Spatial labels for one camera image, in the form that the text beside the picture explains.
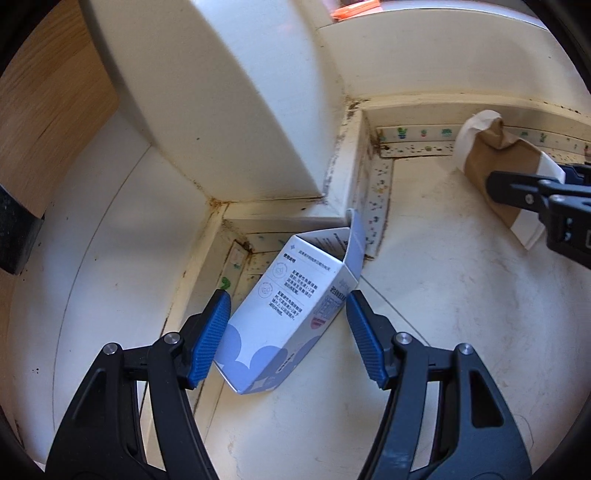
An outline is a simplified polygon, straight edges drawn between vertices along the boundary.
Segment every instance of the cactus sticker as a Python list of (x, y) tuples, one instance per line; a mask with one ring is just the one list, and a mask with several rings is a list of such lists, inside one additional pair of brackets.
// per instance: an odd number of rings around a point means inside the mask
[(222, 277), (222, 284), (220, 285), (220, 288), (222, 290), (227, 290), (230, 288), (230, 285), (232, 285), (232, 283), (228, 280), (228, 278)]

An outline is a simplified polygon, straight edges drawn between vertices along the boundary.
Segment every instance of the white plastic surface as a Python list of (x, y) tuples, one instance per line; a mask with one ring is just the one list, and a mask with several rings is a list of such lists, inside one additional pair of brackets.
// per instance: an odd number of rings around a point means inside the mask
[(160, 336), (206, 216), (203, 194), (151, 148), (103, 218), (72, 289), (56, 358), (56, 425), (102, 345), (133, 348)]
[(12, 300), (13, 403), (28, 453), (45, 461), (54, 435), (57, 342), (80, 263), (109, 205), (149, 148), (116, 113), (80, 154), (47, 209)]

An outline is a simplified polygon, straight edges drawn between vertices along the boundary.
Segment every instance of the white cardboard box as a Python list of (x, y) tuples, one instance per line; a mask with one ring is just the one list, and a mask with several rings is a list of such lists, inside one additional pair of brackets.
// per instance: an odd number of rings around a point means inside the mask
[(361, 276), (365, 231), (350, 227), (293, 235), (230, 318), (215, 362), (240, 394), (273, 390), (305, 357)]

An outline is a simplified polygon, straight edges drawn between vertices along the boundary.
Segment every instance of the blue circle pattern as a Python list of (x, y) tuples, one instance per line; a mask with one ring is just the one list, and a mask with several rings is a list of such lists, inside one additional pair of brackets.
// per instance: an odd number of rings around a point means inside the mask
[[(320, 336), (315, 336), (305, 343), (291, 360), (279, 370), (288, 351), (273, 345), (258, 349), (252, 356), (250, 368), (242, 362), (236, 361), (242, 349), (242, 338), (236, 327), (228, 325), (215, 356), (216, 362), (222, 366), (224, 374), (232, 380), (232, 386), (238, 393), (258, 393), (276, 387), (283, 382), (293, 369), (312, 349)], [(263, 381), (262, 385), (252, 388), (254, 382)]]

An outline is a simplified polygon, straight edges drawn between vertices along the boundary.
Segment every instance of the wooden board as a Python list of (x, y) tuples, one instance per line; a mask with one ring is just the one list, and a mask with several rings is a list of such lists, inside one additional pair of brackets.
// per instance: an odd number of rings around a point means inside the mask
[[(74, 159), (117, 106), (78, 1), (62, 0), (0, 77), (0, 183), (41, 217)], [(0, 271), (0, 404), (13, 427), (5, 341), (16, 281)]]

